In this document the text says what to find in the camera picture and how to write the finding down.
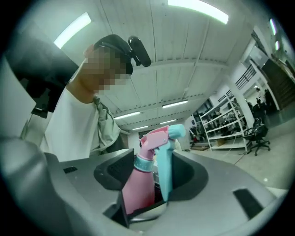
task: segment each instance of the office chair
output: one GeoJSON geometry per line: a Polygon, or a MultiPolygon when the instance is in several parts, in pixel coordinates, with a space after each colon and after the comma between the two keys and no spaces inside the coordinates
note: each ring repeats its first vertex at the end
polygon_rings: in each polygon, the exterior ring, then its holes
{"type": "Polygon", "coordinates": [[[255,156],[257,156],[257,151],[261,147],[268,148],[268,151],[271,150],[270,147],[266,145],[267,143],[270,144],[270,142],[263,139],[266,136],[267,132],[268,128],[265,126],[265,124],[262,123],[262,119],[256,118],[253,127],[245,131],[244,138],[249,140],[249,143],[256,141],[256,144],[254,146],[249,147],[250,150],[248,150],[247,154],[252,152],[253,148],[256,148],[255,156]]]}

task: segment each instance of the cable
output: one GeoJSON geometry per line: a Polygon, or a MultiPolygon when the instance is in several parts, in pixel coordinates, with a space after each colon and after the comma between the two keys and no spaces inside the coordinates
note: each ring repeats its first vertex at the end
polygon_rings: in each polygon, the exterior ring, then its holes
{"type": "Polygon", "coordinates": [[[228,153],[230,153],[230,151],[231,151],[231,149],[232,149],[232,147],[230,148],[230,150],[222,157],[222,158],[224,158],[224,157],[226,157],[226,155],[228,155],[228,153]]]}
{"type": "Polygon", "coordinates": [[[238,163],[246,154],[244,154],[236,163],[238,163]]]}

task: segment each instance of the cardboard box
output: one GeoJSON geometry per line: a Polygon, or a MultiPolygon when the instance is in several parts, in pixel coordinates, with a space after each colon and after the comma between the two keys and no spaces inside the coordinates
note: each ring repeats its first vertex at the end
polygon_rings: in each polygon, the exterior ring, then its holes
{"type": "Polygon", "coordinates": [[[221,145],[224,145],[225,144],[225,140],[224,138],[221,138],[221,139],[217,139],[216,140],[216,146],[219,147],[221,145]]]}

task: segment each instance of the person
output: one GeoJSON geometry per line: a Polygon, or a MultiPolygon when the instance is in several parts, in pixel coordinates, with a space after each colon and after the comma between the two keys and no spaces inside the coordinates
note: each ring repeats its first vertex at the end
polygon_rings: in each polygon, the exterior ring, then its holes
{"type": "Polygon", "coordinates": [[[265,92],[264,97],[265,97],[265,104],[266,104],[266,113],[269,115],[276,110],[276,106],[270,91],[268,89],[265,89],[264,92],[265,92]]]}
{"type": "Polygon", "coordinates": [[[126,79],[126,61],[102,40],[89,46],[85,59],[63,90],[45,130],[40,149],[59,161],[88,158],[119,142],[120,128],[97,93],[126,79]]]}
{"type": "Polygon", "coordinates": [[[257,99],[257,104],[253,106],[253,117],[260,118],[262,123],[265,124],[265,109],[264,104],[261,103],[260,99],[257,99]]]}
{"type": "Polygon", "coordinates": [[[256,88],[256,92],[258,93],[258,99],[260,99],[260,102],[265,103],[266,98],[265,98],[263,92],[260,90],[260,88],[256,88]]]}

